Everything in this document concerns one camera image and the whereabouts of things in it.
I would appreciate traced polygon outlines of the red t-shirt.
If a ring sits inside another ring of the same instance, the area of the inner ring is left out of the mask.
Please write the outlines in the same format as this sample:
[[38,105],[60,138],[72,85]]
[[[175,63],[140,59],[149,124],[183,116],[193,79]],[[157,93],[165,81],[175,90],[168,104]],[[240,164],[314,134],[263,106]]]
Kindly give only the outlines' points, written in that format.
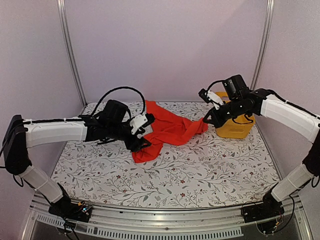
[[154,101],[146,101],[146,110],[155,117],[155,121],[151,124],[152,132],[144,136],[151,146],[132,153],[136,164],[155,160],[164,144],[182,146],[193,136],[208,130],[208,125],[202,119],[191,121],[160,107]]

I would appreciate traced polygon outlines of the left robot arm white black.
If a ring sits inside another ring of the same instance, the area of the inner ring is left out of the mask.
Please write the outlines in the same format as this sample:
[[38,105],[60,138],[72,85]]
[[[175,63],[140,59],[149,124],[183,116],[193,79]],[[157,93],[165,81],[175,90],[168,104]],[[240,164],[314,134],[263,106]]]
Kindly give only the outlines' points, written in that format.
[[122,141],[132,153],[150,147],[151,143],[141,135],[155,121],[155,117],[151,113],[142,112],[124,120],[125,115],[130,114],[127,105],[109,100],[103,110],[73,118],[32,120],[14,115],[0,152],[4,158],[4,169],[45,196],[63,217],[70,217],[75,211],[70,197],[62,186],[33,166],[28,150],[68,141],[98,141],[100,144]]

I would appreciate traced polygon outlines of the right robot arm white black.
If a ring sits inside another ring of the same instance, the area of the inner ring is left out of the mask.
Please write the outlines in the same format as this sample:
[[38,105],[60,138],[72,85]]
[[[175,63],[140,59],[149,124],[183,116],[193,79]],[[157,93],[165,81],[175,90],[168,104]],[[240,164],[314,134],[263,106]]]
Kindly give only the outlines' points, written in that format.
[[273,120],[295,131],[309,143],[306,157],[301,164],[265,194],[265,201],[259,206],[262,218],[269,218],[278,210],[278,203],[299,190],[307,182],[320,175],[320,117],[284,98],[274,90],[250,89],[240,74],[219,81],[229,99],[224,102],[210,87],[199,91],[199,97],[213,107],[206,113],[203,122],[216,129],[223,127],[228,120],[241,115],[260,116]]

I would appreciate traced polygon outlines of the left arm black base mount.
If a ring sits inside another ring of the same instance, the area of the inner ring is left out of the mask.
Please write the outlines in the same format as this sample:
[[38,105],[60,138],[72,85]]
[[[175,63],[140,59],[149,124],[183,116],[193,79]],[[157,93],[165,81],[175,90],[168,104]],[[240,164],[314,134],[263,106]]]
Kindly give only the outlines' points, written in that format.
[[64,219],[88,223],[92,214],[92,205],[84,201],[73,203],[70,199],[60,199],[50,203],[48,212]]

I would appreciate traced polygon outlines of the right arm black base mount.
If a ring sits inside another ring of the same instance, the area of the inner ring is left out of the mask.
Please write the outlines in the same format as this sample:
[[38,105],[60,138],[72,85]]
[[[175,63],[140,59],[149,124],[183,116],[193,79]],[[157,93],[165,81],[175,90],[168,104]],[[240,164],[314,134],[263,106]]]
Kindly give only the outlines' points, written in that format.
[[251,223],[283,215],[285,210],[282,202],[270,198],[259,204],[243,206],[240,212],[244,222]]

